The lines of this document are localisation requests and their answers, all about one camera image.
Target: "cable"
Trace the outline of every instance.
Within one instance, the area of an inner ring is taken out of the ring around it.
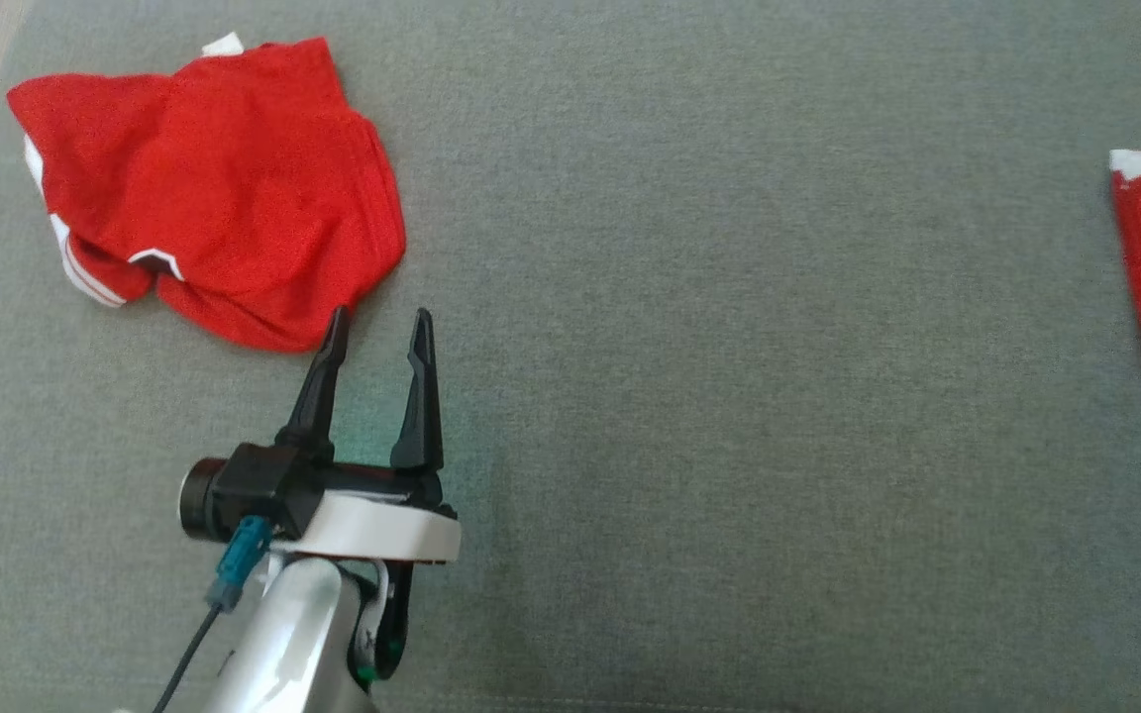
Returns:
[[[236,527],[236,533],[232,534],[230,542],[227,542],[227,551],[222,552],[222,559],[218,560],[218,567],[213,569],[218,576],[205,592],[209,614],[205,614],[204,622],[196,629],[192,643],[187,645],[187,650],[183,653],[183,658],[178,659],[176,672],[170,676],[167,690],[161,695],[153,713],[163,713],[170,704],[170,696],[176,691],[178,681],[183,680],[183,672],[186,672],[187,664],[192,663],[196,649],[200,649],[200,640],[209,633],[209,627],[215,625],[218,615],[236,609],[236,601],[241,600],[245,580],[250,578],[253,566],[259,564],[262,554],[267,553],[267,546],[272,544],[272,522],[267,521],[267,518],[248,515],[241,520],[240,527]]]
[[[200,640],[205,638],[209,633],[209,627],[215,625],[215,619],[218,615],[222,614],[222,608],[218,605],[210,606],[209,614],[205,614],[204,622],[200,623],[200,629],[196,629],[195,635],[192,637],[192,643],[187,645],[187,650],[183,653],[183,658],[178,659],[178,665],[176,666],[176,672],[170,676],[170,682],[167,684],[167,690],[161,695],[161,699],[157,700],[157,707],[153,708],[153,713],[163,713],[167,705],[170,704],[170,698],[178,687],[178,681],[183,680],[183,672],[186,672],[187,664],[192,663],[192,657],[196,655],[196,649],[200,649]]]

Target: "robotic arm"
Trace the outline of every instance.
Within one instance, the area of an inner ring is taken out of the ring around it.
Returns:
[[[272,533],[262,601],[207,713],[375,712],[367,691],[393,675],[407,645],[413,565],[452,562],[461,550],[439,484],[430,313],[416,313],[412,388],[388,467],[334,461],[329,429],[348,323],[337,308],[272,446],[242,443],[184,479],[178,520],[189,536],[229,542],[251,516]],[[375,582],[340,566],[348,560],[371,562]]]

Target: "gray fabric surface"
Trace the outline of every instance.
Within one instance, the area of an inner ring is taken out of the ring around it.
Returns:
[[[203,5],[41,0],[3,90],[329,35],[410,236],[334,437],[426,303],[466,524],[386,710],[1141,710],[1141,3]],[[0,712],[151,707],[178,478],[306,364],[70,287],[0,105]]]

